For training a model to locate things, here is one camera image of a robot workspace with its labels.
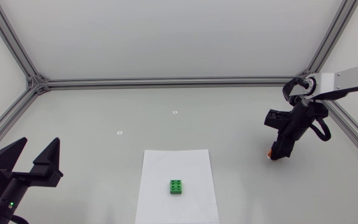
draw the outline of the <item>paper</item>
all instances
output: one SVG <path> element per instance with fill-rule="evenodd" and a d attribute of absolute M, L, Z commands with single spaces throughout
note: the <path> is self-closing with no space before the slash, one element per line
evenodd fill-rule
<path fill-rule="evenodd" d="M 170 180 L 182 181 L 181 194 Z M 146 150 L 135 224 L 188 223 L 219 223 L 208 150 Z"/>

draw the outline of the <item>black cable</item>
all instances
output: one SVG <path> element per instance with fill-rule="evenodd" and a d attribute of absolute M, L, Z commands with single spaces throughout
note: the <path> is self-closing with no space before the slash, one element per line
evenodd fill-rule
<path fill-rule="evenodd" d="M 317 136 L 323 140 L 323 141 L 328 141 L 331 139 L 331 132 L 329 131 L 329 128 L 327 126 L 327 124 L 324 122 L 324 120 L 322 118 L 317 117 L 316 118 L 317 122 L 320 124 L 321 128 L 324 131 L 324 134 L 313 124 L 310 124 L 310 128 L 317 134 Z"/>

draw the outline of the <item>green lego brick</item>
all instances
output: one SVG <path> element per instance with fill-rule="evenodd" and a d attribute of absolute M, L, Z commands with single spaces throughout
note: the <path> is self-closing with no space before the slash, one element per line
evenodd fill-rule
<path fill-rule="evenodd" d="M 181 194 L 181 180 L 171 180 L 170 183 L 171 194 Z"/>

